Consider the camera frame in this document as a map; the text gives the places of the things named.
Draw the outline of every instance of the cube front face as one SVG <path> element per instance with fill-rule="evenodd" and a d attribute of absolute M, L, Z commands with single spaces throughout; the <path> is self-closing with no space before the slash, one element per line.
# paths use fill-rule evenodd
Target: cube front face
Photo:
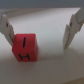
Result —
<path fill-rule="evenodd" d="M 20 62 L 37 61 L 38 45 L 35 34 L 16 34 L 12 52 Z"/>

